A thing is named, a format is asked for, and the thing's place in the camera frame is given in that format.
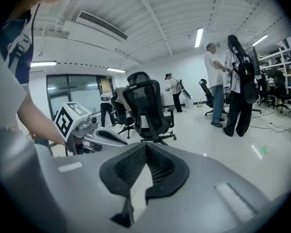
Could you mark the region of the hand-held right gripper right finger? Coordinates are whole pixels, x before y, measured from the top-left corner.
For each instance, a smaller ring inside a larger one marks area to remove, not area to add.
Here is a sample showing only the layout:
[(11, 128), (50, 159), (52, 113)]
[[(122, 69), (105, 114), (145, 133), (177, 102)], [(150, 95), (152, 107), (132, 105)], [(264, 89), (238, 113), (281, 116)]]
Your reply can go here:
[(199, 154), (150, 144), (182, 159), (185, 184), (166, 198), (150, 199), (133, 225), (138, 233), (254, 233), (267, 220), (270, 201), (222, 163)]

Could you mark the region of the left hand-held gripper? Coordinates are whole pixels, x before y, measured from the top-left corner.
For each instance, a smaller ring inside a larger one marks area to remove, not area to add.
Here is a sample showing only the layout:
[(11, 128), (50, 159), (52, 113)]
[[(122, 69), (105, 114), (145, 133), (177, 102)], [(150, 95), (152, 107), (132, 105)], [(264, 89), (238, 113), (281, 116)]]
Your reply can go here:
[(97, 130), (97, 117), (77, 102), (65, 102), (57, 112), (54, 124), (65, 141), (65, 151), (74, 155), (99, 152), (106, 147), (122, 147), (128, 143), (109, 130)]

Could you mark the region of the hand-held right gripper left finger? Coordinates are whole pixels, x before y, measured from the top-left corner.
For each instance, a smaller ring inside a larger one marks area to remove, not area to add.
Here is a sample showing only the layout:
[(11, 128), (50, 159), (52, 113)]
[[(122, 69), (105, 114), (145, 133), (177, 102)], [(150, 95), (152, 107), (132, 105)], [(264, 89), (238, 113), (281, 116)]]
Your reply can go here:
[(47, 233), (145, 233), (134, 221), (130, 189), (143, 166), (143, 143), (100, 153), (52, 158), (38, 150), (41, 185), (34, 217)]

